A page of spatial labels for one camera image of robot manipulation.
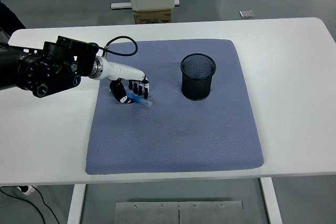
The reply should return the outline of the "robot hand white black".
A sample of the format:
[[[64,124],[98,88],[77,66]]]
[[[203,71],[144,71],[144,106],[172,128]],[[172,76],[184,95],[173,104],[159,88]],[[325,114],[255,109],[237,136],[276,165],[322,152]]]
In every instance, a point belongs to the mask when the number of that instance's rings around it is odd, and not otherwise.
[[[143,96],[144,99],[148,98],[150,85],[143,71],[127,65],[108,62],[105,58],[99,60],[99,69],[99,80],[106,78],[111,81],[110,91],[118,102],[123,104],[133,102],[133,99],[128,97],[121,80],[130,81],[131,90],[136,95]]]

